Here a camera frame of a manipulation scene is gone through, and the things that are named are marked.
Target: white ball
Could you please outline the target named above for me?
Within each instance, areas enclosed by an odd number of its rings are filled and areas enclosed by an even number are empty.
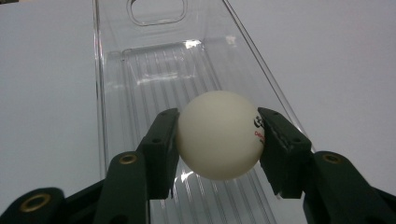
[[[181,158],[209,179],[233,179],[247,172],[260,158],[263,141],[257,107],[229,91],[210,91],[193,99],[177,123]]]

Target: table tennis ball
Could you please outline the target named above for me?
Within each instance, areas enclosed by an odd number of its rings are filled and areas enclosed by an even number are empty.
[[[177,123],[177,149],[183,161],[209,179],[236,178],[260,158],[264,129],[257,107],[229,91],[193,99]]]

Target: transparent plastic container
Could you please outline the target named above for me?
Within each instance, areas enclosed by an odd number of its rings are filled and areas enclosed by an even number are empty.
[[[103,174],[135,150],[157,114],[207,91],[232,91],[298,126],[227,0],[95,0]],[[212,181],[179,160],[174,198],[151,201],[151,223],[304,223],[301,200],[274,195],[257,164]]]

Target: plastic bin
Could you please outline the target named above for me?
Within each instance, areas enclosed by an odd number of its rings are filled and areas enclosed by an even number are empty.
[[[156,115],[225,90],[295,120],[227,0],[95,0],[103,169],[135,150]],[[151,223],[301,223],[300,200],[281,200],[260,165],[211,181],[182,160],[174,198],[151,201]]]

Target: white surface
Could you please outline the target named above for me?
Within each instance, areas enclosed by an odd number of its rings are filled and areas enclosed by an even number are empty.
[[[316,150],[395,195],[396,2],[231,1]]]
[[[0,6],[0,213],[100,179],[91,0]]]
[[[198,175],[215,180],[237,178],[262,155],[256,127],[257,107],[230,91],[209,91],[183,109],[177,123],[177,149]]]

